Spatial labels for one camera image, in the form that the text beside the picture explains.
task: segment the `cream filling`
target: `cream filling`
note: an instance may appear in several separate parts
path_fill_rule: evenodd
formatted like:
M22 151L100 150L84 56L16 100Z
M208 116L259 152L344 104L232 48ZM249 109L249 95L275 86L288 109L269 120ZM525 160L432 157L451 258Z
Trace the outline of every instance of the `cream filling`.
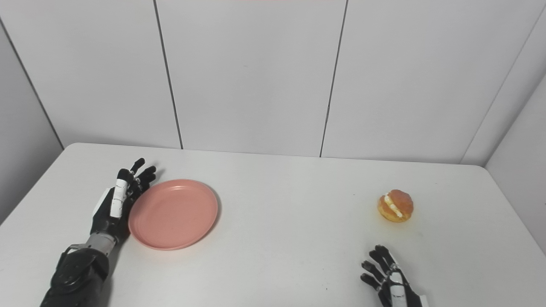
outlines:
M390 199L389 193L385 194L385 203L389 205L389 208L396 213L397 217L403 217L402 212L400 212L400 209L394 204L393 200Z

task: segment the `pink plate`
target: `pink plate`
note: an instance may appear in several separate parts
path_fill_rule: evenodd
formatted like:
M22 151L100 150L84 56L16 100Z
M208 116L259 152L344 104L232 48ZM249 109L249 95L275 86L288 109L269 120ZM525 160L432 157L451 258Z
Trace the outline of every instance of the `pink plate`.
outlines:
M176 179L152 186L129 215L135 239L156 250L176 250L204 237L216 220L218 202L201 182Z

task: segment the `pastry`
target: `pastry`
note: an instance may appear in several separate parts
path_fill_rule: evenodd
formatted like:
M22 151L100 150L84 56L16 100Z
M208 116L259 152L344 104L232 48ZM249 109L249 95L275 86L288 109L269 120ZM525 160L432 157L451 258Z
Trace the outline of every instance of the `pastry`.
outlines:
M413 213L413 201L408 193L392 190L379 198L377 210L391 222L405 222Z

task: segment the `robotic hand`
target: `robotic hand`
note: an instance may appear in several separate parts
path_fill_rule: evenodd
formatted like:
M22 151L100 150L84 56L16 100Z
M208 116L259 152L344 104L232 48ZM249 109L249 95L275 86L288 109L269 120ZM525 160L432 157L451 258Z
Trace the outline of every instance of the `robotic hand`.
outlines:
M419 296L410 287L402 269L398 266L389 250L382 245L376 245L370 252L370 257L379 264L385 275L368 260L362 267L371 273L362 274L360 279L372 286L384 307L428 307L426 296Z
M105 192L99 201L87 242L73 244L61 254L51 287L40 307L93 307L98 304L109 274L108 255L129 237L131 208L156 179L155 166L135 176L144 163L144 158L140 158L130 170L120 169L116 186Z

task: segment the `white table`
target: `white table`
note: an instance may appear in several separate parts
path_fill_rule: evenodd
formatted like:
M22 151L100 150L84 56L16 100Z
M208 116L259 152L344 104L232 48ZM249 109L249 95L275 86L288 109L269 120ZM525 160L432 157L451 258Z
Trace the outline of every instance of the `white table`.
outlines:
M0 227L1 306L39 305L60 253L87 239L98 198L139 157L158 182L211 186L221 214L182 250L129 238L109 306L379 307L359 279L377 243L431 307L546 305L546 257L483 168L74 144ZM415 202L405 223L376 210L393 188Z

